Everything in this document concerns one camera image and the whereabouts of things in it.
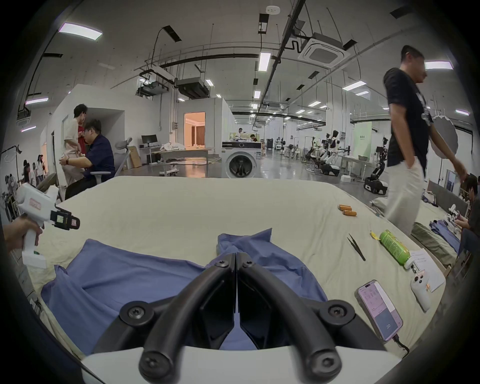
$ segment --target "washing machine door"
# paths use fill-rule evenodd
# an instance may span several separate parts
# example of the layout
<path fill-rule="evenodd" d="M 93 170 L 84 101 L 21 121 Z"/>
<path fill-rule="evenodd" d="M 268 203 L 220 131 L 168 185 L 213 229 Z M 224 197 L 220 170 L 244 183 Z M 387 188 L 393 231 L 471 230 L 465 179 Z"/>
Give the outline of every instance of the washing machine door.
<path fill-rule="evenodd" d="M 234 152 L 228 157 L 226 163 L 228 177 L 232 179 L 253 177 L 256 167 L 254 157 L 248 152 Z"/>

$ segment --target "doorway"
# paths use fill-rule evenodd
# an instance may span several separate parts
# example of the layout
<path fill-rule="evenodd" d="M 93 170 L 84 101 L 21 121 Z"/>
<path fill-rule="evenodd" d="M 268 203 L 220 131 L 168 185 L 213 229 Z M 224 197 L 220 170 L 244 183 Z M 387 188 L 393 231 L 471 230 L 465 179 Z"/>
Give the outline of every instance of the doorway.
<path fill-rule="evenodd" d="M 186 148 L 205 148 L 205 112 L 185 113 L 183 127 Z"/>

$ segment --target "hand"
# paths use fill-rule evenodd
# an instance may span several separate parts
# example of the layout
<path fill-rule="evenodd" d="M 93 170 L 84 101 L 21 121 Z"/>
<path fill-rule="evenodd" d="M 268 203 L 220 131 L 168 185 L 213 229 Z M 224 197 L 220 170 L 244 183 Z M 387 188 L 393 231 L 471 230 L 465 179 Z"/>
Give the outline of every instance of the hand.
<path fill-rule="evenodd" d="M 26 215 L 17 217 L 12 223 L 3 227 L 3 236 L 8 252 L 23 248 L 24 236 L 29 229 L 33 229 L 36 232 L 35 245 L 38 245 L 38 236 L 43 232 L 42 228 Z"/>
<path fill-rule="evenodd" d="M 412 156 L 412 158 L 409 160 L 405 159 L 405 163 L 407 164 L 408 169 L 412 169 L 413 165 L 415 164 L 415 157 Z"/>
<path fill-rule="evenodd" d="M 465 166 L 457 158 L 455 158 L 452 163 L 455 168 L 455 172 L 458 174 L 458 177 L 460 177 L 460 181 L 465 181 L 468 176 Z"/>

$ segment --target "table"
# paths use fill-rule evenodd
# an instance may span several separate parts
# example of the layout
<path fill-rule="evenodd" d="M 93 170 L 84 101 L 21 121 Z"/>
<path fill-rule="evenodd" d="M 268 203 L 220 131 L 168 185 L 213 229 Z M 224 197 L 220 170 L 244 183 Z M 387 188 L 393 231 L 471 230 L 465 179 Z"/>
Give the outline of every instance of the table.
<path fill-rule="evenodd" d="M 160 149 L 162 147 L 162 145 L 154 145 L 152 147 L 143 147 L 143 148 L 140 148 L 140 149 L 148 149 L 148 154 L 150 155 L 150 165 L 153 165 L 153 164 L 156 164 L 156 162 L 154 163 L 152 161 L 152 149 Z"/>
<path fill-rule="evenodd" d="M 353 156 L 341 156 L 340 157 L 344 158 L 347 162 L 353 161 L 354 163 L 359 163 L 361 165 L 364 165 L 363 171 L 361 173 L 361 180 L 365 180 L 365 170 L 367 169 L 367 166 L 375 168 L 375 164 L 371 163 L 370 161 L 364 161 L 360 160 L 359 158 L 353 157 Z M 349 176 L 352 174 L 352 168 L 350 167 L 350 172 L 348 173 Z"/>
<path fill-rule="evenodd" d="M 167 175 L 167 159 L 177 157 L 205 157 L 207 160 L 205 177 L 208 177 L 208 151 L 211 148 L 192 148 L 192 149 L 176 149 L 172 151 L 158 151 L 162 155 L 163 174 Z"/>

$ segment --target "blue cloth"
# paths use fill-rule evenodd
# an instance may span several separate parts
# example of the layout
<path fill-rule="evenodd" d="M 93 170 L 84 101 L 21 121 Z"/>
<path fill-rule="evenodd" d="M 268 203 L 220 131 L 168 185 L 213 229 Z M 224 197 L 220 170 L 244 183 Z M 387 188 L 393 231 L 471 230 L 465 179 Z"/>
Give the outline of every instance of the blue cloth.
<path fill-rule="evenodd" d="M 45 284 L 42 298 L 72 342 L 85 354 L 130 301 L 153 302 L 177 295 L 211 264 L 231 252 L 246 252 L 299 296 L 317 301 L 327 297 L 313 274 L 299 259 L 270 242 L 271 229 L 253 236 L 218 237 L 219 256 L 202 267 L 186 260 L 165 259 L 128 252 L 88 239 L 65 269 L 55 266 L 56 278 Z M 235 328 L 221 349 L 255 349 Z"/>
<path fill-rule="evenodd" d="M 445 222 L 445 220 L 431 221 L 430 228 L 434 233 L 442 236 L 445 239 L 445 241 L 448 244 L 450 244 L 450 246 L 458 254 L 458 248 L 460 247 L 460 240 L 448 229 L 448 224 Z"/>
<path fill-rule="evenodd" d="M 102 175 L 102 181 L 107 181 L 115 175 L 112 147 L 110 141 L 108 141 L 108 139 L 102 134 L 99 134 L 95 140 L 93 140 L 93 143 L 90 144 L 90 149 L 85 156 L 92 163 L 92 166 L 84 171 L 86 179 L 94 177 L 90 172 L 97 171 L 110 172 L 109 175 Z"/>

